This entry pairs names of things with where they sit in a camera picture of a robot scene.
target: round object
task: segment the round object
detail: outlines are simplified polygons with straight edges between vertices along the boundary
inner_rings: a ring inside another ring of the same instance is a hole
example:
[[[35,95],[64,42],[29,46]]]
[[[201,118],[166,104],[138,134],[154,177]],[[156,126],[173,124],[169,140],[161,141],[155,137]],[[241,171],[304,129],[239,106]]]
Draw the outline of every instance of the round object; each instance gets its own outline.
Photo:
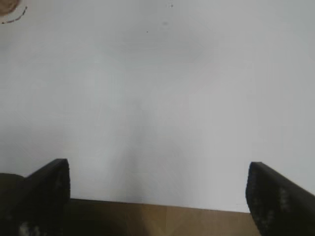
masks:
[[[0,0],[0,16],[5,16],[13,12],[20,4],[21,0]]]

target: tan floor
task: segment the tan floor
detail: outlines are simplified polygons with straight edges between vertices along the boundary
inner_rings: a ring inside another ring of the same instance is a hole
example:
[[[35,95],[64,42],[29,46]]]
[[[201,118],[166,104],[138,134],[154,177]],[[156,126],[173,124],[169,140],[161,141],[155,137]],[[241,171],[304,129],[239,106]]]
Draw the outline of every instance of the tan floor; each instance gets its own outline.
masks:
[[[259,236],[250,214],[173,206],[72,200],[65,235]]]

